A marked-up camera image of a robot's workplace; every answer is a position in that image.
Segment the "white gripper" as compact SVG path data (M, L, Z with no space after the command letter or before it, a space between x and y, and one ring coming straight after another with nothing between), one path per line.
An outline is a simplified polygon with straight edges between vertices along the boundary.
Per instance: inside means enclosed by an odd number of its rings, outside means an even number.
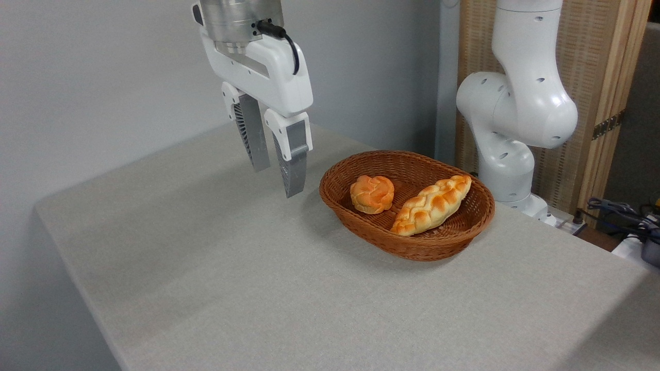
M270 108L265 113L266 125L272 131L286 196L301 193L306 183L307 153L313 150L309 116L304 111L314 102L302 50L296 49L299 72L295 74L293 52L285 39L262 36L250 42L241 55L220 52L206 31L200 36L212 70L224 80L226 110L238 127L254 171L271 166L260 101Z

